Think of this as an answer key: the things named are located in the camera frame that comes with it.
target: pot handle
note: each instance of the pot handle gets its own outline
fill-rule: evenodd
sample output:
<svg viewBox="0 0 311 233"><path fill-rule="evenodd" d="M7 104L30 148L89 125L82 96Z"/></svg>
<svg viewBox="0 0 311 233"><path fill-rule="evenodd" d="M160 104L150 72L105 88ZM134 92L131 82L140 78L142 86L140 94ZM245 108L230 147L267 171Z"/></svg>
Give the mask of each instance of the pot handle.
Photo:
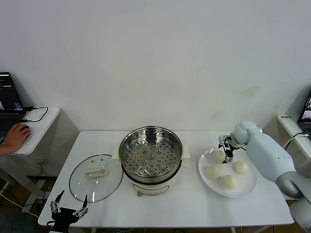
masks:
<svg viewBox="0 0 311 233"><path fill-rule="evenodd" d="M183 161L181 166L188 166L189 158L190 158L189 147L188 147L188 145L184 144L183 145L183 154L181 155L181 159Z"/></svg>
<svg viewBox="0 0 311 233"><path fill-rule="evenodd" d="M115 147L115 149L113 150L112 159L115 159L119 163L121 163L120 158L119 158L119 147Z"/></svg>

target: white cable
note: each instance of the white cable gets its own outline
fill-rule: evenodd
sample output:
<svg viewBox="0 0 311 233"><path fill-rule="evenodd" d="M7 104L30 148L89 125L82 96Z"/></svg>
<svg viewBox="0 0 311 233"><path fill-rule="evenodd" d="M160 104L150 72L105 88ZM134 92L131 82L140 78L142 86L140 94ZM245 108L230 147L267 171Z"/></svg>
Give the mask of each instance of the white cable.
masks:
<svg viewBox="0 0 311 233"><path fill-rule="evenodd" d="M309 137L309 134L304 134L304 135L297 135L296 137L292 137L290 140L288 140L283 146L282 148L285 148L287 144L289 144L290 141L294 140L297 137Z"/></svg>
<svg viewBox="0 0 311 233"><path fill-rule="evenodd" d="M33 215L33 216L39 218L39 216L34 215L33 213L30 213L28 210L24 209L24 208L21 207L20 205L16 204L15 202L11 201L10 199L6 198L2 193L0 193L0 195L1 195L2 197L4 197L5 199L7 199L7 200L8 200L9 202L11 202L12 204L15 204L15 205L19 206L20 208L22 208L22 209L23 209L24 211L26 211L27 213L29 213L29 214L31 214L31 215Z"/></svg>
<svg viewBox="0 0 311 233"><path fill-rule="evenodd" d="M123 232L129 232L131 230L133 230L134 228L131 228L131 229L128 229L128 230L125 230L125 231L120 231L120 229L116 229L113 233L123 233Z"/></svg>

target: white plate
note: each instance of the white plate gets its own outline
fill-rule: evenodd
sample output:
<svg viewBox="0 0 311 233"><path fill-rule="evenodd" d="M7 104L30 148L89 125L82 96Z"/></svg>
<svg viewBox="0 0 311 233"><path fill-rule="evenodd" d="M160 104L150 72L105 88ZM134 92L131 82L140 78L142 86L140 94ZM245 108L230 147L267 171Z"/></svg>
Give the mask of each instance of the white plate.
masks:
<svg viewBox="0 0 311 233"><path fill-rule="evenodd" d="M234 172L232 168L232 163L217 163L212 156L213 150L214 149L209 149L205 154L201 156L199 161L199 171L204 182L216 193L219 193L220 195L223 195L225 197L243 198L251 194L257 186L257 173L254 165L249 161L245 152L240 152L237 150L234 151L233 163L237 161L243 161L246 162L249 166L249 171L247 174L239 175ZM234 190L228 190L221 185L219 179L211 180L210 178L208 178L204 172L204 169L205 167L210 165L217 165L219 167L222 167L222 176L233 175L235 178L237 178L239 186Z"/></svg>

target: monitor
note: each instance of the monitor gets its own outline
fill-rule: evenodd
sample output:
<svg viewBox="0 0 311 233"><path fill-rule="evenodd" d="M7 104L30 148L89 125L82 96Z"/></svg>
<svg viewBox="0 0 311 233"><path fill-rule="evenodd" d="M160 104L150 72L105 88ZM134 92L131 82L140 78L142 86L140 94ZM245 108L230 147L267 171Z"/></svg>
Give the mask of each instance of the monitor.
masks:
<svg viewBox="0 0 311 233"><path fill-rule="evenodd" d="M311 122L311 92L308 95L298 122Z"/></svg>
<svg viewBox="0 0 311 233"><path fill-rule="evenodd" d="M25 113L9 72L0 72L0 113Z"/></svg>

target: human hand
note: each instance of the human hand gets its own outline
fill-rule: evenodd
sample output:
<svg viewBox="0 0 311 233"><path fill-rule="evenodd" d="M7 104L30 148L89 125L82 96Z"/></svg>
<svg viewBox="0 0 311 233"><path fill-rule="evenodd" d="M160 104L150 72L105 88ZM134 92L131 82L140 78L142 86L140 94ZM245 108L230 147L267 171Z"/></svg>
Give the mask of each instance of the human hand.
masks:
<svg viewBox="0 0 311 233"><path fill-rule="evenodd" d="M30 129L25 128L20 131L22 128L26 127L26 124L15 124L9 131L4 139L4 146L8 149L10 153L17 151L23 145L27 136L29 136Z"/></svg>

